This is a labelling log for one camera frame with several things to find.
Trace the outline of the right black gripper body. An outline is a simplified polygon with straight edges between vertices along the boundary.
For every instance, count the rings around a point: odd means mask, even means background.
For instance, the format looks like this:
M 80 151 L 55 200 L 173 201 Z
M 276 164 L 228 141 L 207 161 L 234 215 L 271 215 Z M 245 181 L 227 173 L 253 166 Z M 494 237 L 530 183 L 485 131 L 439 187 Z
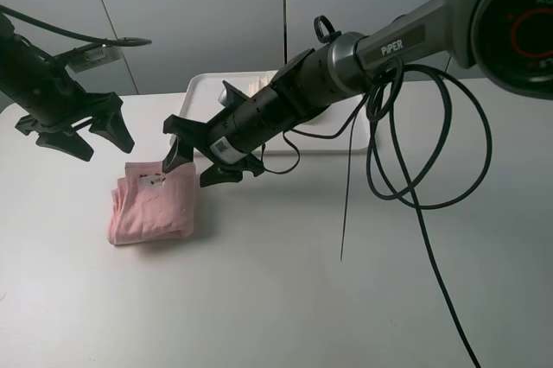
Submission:
M 251 172 L 255 177 L 264 173 L 263 163 L 254 155 L 246 155 L 231 164 L 221 161 L 210 148 L 211 144 L 207 137 L 208 126 L 205 123 L 171 115 L 163 123 L 163 133 L 174 135 L 175 138 L 180 137 L 185 143 L 193 146 L 194 150 L 197 149 L 212 164 L 239 167 L 243 169 L 243 173 Z

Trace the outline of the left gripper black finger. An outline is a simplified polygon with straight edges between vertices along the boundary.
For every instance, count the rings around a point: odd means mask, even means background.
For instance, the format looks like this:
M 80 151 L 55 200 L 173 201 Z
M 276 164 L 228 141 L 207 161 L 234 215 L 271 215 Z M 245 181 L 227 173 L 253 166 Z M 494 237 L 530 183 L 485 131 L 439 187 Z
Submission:
M 58 150 L 84 162 L 89 162 L 94 153 L 90 144 L 76 133 L 40 132 L 35 143 L 39 147 Z
M 105 113 L 92 120 L 89 132 L 103 137 L 125 154 L 132 152 L 135 142 L 128 131 L 120 110 Z

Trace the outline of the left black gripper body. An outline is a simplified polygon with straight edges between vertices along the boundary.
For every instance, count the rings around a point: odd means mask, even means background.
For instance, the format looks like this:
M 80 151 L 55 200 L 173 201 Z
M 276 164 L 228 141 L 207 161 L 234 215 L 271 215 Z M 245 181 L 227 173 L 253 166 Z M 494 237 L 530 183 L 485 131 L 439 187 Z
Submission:
M 33 108 L 17 121 L 15 127 L 23 135 L 31 132 L 72 134 L 85 126 L 107 120 L 119 113 L 121 107 L 122 99 L 116 93 L 84 93 L 74 100 L 54 100 Z

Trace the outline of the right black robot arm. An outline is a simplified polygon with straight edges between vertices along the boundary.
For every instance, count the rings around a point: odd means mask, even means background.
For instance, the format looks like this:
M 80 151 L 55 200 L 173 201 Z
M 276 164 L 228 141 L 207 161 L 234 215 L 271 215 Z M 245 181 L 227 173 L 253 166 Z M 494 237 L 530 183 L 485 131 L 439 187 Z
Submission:
M 315 31 L 321 47 L 298 54 L 257 92 L 226 85 L 209 121 L 167 118 L 163 130 L 175 140 L 163 171 L 200 152 L 212 163 L 202 186 L 262 174 L 254 151 L 271 138 L 440 52 L 509 92 L 552 96 L 552 0 L 430 0 L 372 35 L 341 33 L 323 16 Z

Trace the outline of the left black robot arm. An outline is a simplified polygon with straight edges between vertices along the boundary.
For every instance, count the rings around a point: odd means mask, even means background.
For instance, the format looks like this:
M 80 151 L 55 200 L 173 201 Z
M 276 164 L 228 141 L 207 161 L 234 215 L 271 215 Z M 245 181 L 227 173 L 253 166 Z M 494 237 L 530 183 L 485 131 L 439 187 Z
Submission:
M 38 134 L 36 144 L 88 162 L 93 148 L 78 131 L 88 127 L 124 153 L 135 145 L 122 116 L 122 99 L 114 92 L 91 93 L 74 80 L 66 67 L 84 71 L 117 60 L 120 48 L 91 43 L 52 56 L 15 32 L 1 16 L 1 92 L 27 115 L 16 129 Z

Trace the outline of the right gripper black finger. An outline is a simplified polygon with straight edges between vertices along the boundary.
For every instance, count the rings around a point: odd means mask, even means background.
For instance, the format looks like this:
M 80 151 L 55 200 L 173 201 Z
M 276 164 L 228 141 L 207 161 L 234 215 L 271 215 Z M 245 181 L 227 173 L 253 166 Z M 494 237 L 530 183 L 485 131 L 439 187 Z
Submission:
M 243 180 L 243 169 L 231 165 L 215 165 L 200 174 L 200 187 L 210 187 L 222 183 L 238 183 Z
M 177 137 L 162 161 L 162 172 L 168 174 L 181 165 L 194 161 L 194 147 Z

